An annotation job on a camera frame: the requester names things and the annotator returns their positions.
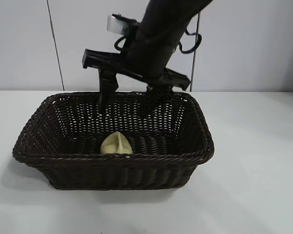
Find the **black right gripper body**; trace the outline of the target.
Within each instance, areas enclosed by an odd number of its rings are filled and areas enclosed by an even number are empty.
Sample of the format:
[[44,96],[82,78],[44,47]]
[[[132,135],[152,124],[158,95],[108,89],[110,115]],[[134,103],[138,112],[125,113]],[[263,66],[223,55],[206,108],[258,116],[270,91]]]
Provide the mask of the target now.
[[85,49],[82,58],[84,69],[89,67],[114,71],[150,86],[172,86],[186,90],[190,79],[176,71],[168,69],[167,56],[154,50],[132,50],[129,47],[115,47],[117,53]]

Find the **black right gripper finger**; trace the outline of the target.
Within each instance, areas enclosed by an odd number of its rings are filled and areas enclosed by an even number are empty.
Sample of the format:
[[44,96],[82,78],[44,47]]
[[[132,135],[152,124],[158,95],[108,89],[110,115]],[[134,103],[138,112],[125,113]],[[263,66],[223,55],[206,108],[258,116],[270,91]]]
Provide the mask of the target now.
[[119,88],[116,73],[110,70],[99,69],[100,109],[105,110],[113,101],[115,92]]
[[141,101],[140,116],[146,117],[172,96],[172,86],[148,86]]

